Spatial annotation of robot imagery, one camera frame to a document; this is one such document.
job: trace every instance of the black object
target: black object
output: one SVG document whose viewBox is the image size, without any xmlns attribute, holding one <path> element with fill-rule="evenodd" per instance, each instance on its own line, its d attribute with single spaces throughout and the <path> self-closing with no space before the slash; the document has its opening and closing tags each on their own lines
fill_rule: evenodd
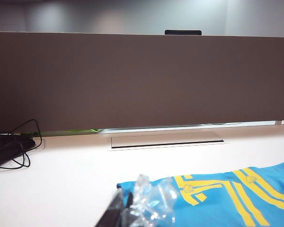
<svg viewBox="0 0 284 227">
<path fill-rule="evenodd" d="M 121 212 L 123 209 L 123 193 L 122 189 L 118 189 L 107 210 L 95 227 L 120 227 Z"/>
<path fill-rule="evenodd" d="M 36 143 L 31 137 L 22 135 L 0 135 L 0 166 L 24 155 Z"/>
<path fill-rule="evenodd" d="M 36 143 L 33 141 L 33 138 L 26 136 L 26 135 L 14 135 L 14 131 L 21 128 L 23 125 L 34 121 L 36 123 L 39 137 L 40 137 L 40 144 L 35 146 Z M 8 169 L 8 170 L 13 170 L 13 169 L 20 169 L 22 167 L 29 167 L 30 166 L 30 159 L 27 155 L 27 152 L 33 149 L 36 149 L 42 144 L 42 136 L 41 132 L 39 129 L 39 125 L 37 120 L 31 119 L 29 121 L 24 122 L 20 126 L 16 127 L 13 129 L 10 133 L 8 134 L 0 134 L 0 169 Z M 22 163 L 19 163 L 18 161 L 15 160 L 15 158 L 22 156 L 23 161 Z M 25 165 L 25 156 L 28 159 L 28 164 Z M 19 164 L 18 167 L 1 167 L 2 164 L 13 160 L 15 163 Z"/>
<path fill-rule="evenodd" d="M 124 207 L 122 189 L 117 189 L 113 200 L 95 227 L 130 226 L 130 223 L 133 223 L 137 218 L 136 216 L 130 215 L 130 212 L 128 212 L 128 209 L 131 210 L 130 206 L 132 204 L 133 194 L 131 192 L 128 194 L 127 203 Z"/>
<path fill-rule="evenodd" d="M 202 35 L 201 30 L 165 30 L 166 35 Z"/>
</svg>

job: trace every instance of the cable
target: cable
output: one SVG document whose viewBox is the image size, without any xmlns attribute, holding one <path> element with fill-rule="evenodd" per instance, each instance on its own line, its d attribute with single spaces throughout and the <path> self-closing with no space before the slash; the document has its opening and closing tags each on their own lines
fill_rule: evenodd
<svg viewBox="0 0 284 227">
<path fill-rule="evenodd" d="M 21 128 L 23 125 L 25 125 L 25 124 L 27 124 L 27 123 L 29 123 L 29 122 L 31 122 L 31 121 L 35 121 L 35 123 L 36 123 L 37 129 L 38 129 L 38 133 L 39 133 L 39 137 L 40 137 L 40 143 L 39 143 L 39 145 L 37 145 L 37 146 L 35 146 L 35 147 L 33 147 L 33 148 L 30 148 L 30 149 L 25 150 L 24 147 L 23 147 L 23 144 L 22 144 L 21 142 L 19 142 L 19 141 L 17 140 L 17 138 L 15 137 L 14 131 L 17 130 L 17 129 L 19 129 L 19 128 Z M 13 129 L 11 132 L 9 132 L 7 135 L 11 135 L 11 136 L 13 137 L 14 141 L 9 142 L 8 144 L 5 144 L 3 147 L 0 148 L 0 150 L 4 150 L 4 149 L 7 148 L 8 146 L 18 144 L 18 145 L 20 145 L 21 150 L 22 150 L 22 154 L 19 155 L 18 157 L 22 156 L 23 161 L 22 161 L 22 163 L 20 163 L 20 162 L 16 161 L 15 158 L 13 158 L 12 161 L 14 161 L 15 163 L 17 163 L 19 166 L 18 166 L 18 167 L 11 167 L 11 168 L 10 168 L 10 167 L 1 167 L 1 166 L 0 166 L 0 169 L 5 169 L 4 171 L 0 171 L 0 172 L 5 172 L 5 171 L 10 171 L 10 170 L 20 169 L 20 168 L 22 168 L 22 167 L 29 167 L 30 164 L 31 164 L 31 161 L 30 161 L 29 156 L 27 155 L 27 152 L 28 152 L 28 151 L 31 151 L 31 150 L 34 150 L 34 149 L 36 149 L 36 148 L 38 148 L 39 146 L 42 145 L 42 136 L 41 136 L 41 132 L 40 132 L 40 128 L 39 128 L 39 124 L 38 124 L 37 120 L 36 120 L 36 119 L 31 119 L 31 120 L 29 120 L 29 121 L 26 121 L 26 122 L 24 122 L 23 124 L 21 124 L 20 126 L 14 128 L 14 129 Z M 27 164 L 27 165 L 25 165 L 25 157 L 27 157 L 27 160 L 28 160 L 28 164 Z"/>
</svg>

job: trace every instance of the white wall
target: white wall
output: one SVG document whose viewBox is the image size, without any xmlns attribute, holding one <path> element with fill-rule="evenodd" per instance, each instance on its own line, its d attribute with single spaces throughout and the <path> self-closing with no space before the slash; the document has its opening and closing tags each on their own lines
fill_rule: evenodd
<svg viewBox="0 0 284 227">
<path fill-rule="evenodd" d="M 0 4 L 0 31 L 26 31 L 24 9 L 21 5 Z"/>
<path fill-rule="evenodd" d="M 284 36 L 284 0 L 229 0 L 225 35 Z"/>
<path fill-rule="evenodd" d="M 284 36 L 284 0 L 48 0 L 0 4 L 0 31 Z"/>
<path fill-rule="evenodd" d="M 28 31 L 224 35 L 227 0 L 48 1 L 25 7 Z"/>
</svg>

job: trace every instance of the blue shirt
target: blue shirt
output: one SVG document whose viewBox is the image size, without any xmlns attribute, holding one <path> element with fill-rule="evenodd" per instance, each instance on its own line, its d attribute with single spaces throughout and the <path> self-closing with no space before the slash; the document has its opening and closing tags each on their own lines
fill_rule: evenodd
<svg viewBox="0 0 284 227">
<path fill-rule="evenodd" d="M 181 195 L 174 205 L 175 227 L 284 227 L 284 163 L 171 179 Z M 117 185 L 124 201 L 134 184 Z"/>
</svg>

